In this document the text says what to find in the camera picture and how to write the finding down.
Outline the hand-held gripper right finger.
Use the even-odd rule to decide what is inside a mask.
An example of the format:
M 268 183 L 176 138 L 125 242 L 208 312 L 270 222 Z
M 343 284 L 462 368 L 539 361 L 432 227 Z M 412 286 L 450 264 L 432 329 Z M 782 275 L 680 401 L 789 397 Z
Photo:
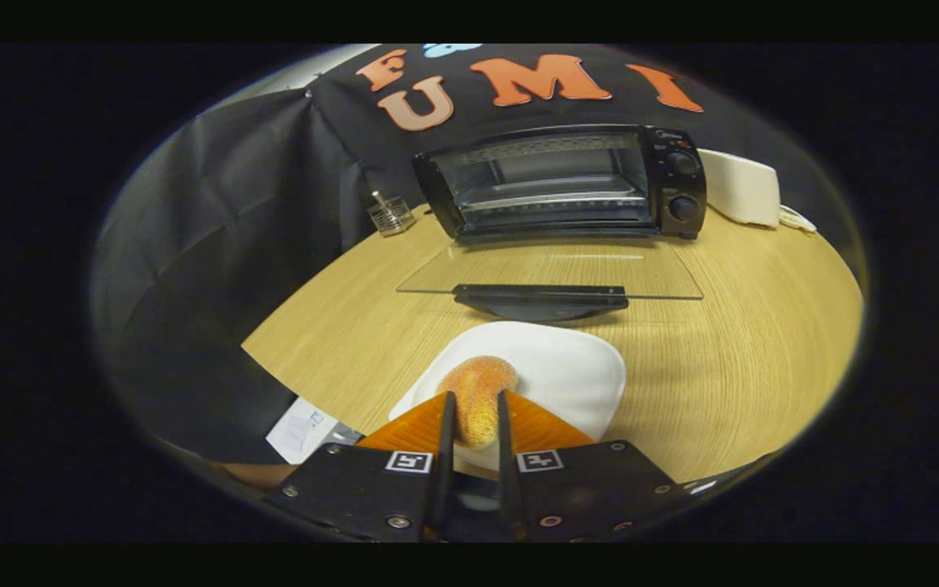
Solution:
M 690 494 L 626 439 L 571 446 L 571 425 L 498 397 L 500 517 L 514 541 L 627 541 L 681 515 Z

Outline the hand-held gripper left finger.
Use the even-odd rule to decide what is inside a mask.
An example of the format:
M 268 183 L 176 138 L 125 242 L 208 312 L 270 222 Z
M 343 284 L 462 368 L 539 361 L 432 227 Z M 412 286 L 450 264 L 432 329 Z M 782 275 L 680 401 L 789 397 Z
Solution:
M 454 470 L 457 398 L 451 391 L 387 424 L 421 423 L 432 438 L 422 450 L 380 439 L 328 443 L 311 454 L 266 504 L 299 527 L 340 541 L 420 543 L 446 524 Z

